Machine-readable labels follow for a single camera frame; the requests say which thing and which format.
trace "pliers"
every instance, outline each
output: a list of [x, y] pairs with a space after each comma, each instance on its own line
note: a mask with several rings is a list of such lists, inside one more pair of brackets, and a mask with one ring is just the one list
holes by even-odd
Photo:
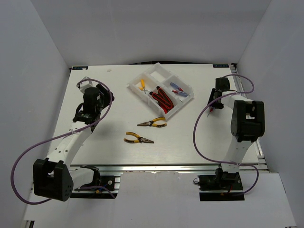
[[163, 124], [155, 124], [154, 122], [156, 122], [156, 121], [159, 121], [159, 120], [166, 120], [166, 118], [165, 117], [158, 117], [158, 118], [155, 118], [155, 119], [153, 119], [153, 120], [149, 120], [149, 121], [147, 121], [147, 122], [143, 122], [143, 123], [140, 123], [140, 124], [138, 124], [137, 126], [152, 126], [152, 127], [165, 127], [165, 126], [167, 126], [167, 123], [163, 123]]
[[126, 135], [133, 135], [135, 136], [137, 139], [135, 140], [130, 140], [130, 139], [126, 139], [124, 138], [123, 140], [126, 142], [126, 143], [154, 143], [154, 141], [150, 140], [150, 139], [146, 139], [146, 138], [142, 138], [140, 137], [138, 134], [135, 134], [133, 132], [126, 132], [125, 133]]

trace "yellow screwdriver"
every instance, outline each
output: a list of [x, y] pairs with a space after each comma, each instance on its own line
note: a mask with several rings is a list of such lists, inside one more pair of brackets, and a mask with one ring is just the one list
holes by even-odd
[[144, 86], [144, 81], [143, 81], [143, 79], [141, 80], [141, 83], [142, 83], [142, 88], [143, 88], [143, 90], [144, 90], [144, 94], [146, 94], [146, 90], [145, 90], [145, 86]]

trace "gray wall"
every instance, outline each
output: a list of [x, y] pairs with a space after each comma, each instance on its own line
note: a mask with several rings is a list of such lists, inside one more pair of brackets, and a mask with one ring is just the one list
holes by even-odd
[[252, 98], [266, 105], [261, 138], [268, 166], [279, 172], [299, 227], [304, 227], [304, 2], [273, 0], [240, 62]]
[[69, 66], [238, 62], [270, 0], [32, 0]]
[[[23, 150], [49, 138], [68, 79], [68, 68], [30, 0], [4, 0], [0, 7], [0, 226], [20, 227], [26, 205], [10, 186], [10, 170]], [[15, 175], [28, 197], [32, 164], [47, 147], [30, 152]]]

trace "white tray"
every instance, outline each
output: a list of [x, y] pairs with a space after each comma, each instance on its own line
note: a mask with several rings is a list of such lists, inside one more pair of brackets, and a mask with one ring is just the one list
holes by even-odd
[[[139, 89], [139, 87], [142, 87], [141, 79], [143, 79], [145, 82], [146, 94], [144, 91]], [[188, 94], [188, 96], [183, 97], [173, 93], [172, 90], [176, 89], [171, 87], [171, 82], [182, 88], [183, 91]], [[165, 113], [164, 110], [158, 105], [158, 102], [149, 94], [151, 91], [158, 93], [156, 88], [157, 86], [165, 91], [174, 104], [174, 108], [168, 113]], [[174, 73], [166, 70], [160, 63], [156, 63], [143, 73], [139, 74], [134, 80], [128, 83], [128, 87], [144, 102], [146, 102], [148, 106], [150, 106], [151, 109], [157, 113], [158, 116], [164, 116], [167, 120], [194, 97], [191, 86], [186, 84]]]

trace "plier handle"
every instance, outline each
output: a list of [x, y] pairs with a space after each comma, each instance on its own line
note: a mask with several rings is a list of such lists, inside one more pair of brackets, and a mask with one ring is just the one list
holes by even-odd
[[126, 143], [154, 143], [154, 141], [152, 141], [150, 139], [146, 139], [146, 138], [140, 137], [138, 134], [133, 133], [133, 132], [126, 132], [125, 134], [126, 135], [132, 135], [132, 136], [135, 136], [137, 138], [135, 140], [130, 140], [130, 139], [124, 138], [123, 140]]
[[163, 124], [155, 124], [154, 123], [154, 122], [159, 121], [159, 120], [166, 120], [166, 118], [165, 117], [158, 117], [158, 118], [155, 118], [153, 120], [149, 120], [147, 122], [140, 123], [137, 126], [150, 126], [150, 127], [158, 127], [158, 128], [167, 126], [167, 123], [163, 123]]

